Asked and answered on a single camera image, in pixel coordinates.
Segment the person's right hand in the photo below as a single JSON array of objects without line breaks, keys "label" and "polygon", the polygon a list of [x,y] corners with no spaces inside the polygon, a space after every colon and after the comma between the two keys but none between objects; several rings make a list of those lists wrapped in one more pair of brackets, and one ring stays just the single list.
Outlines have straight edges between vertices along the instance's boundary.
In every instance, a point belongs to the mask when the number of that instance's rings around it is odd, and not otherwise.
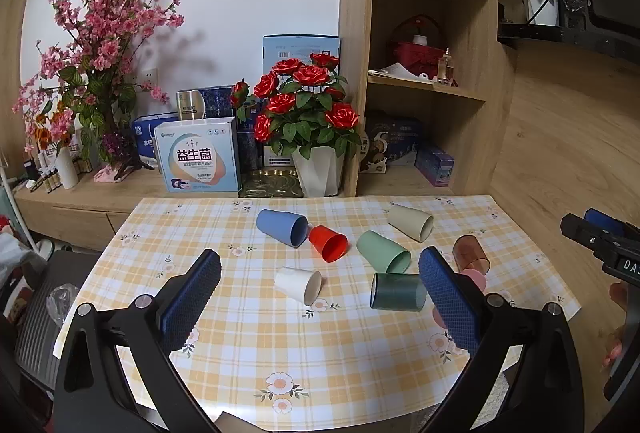
[{"label": "person's right hand", "polygon": [[[623,311],[626,311],[628,299],[627,283],[623,281],[613,283],[612,286],[610,286],[610,297],[616,305],[620,306]],[[608,351],[602,359],[603,368],[611,368],[614,361],[622,355],[624,330],[625,326],[619,327],[608,337]]]}]

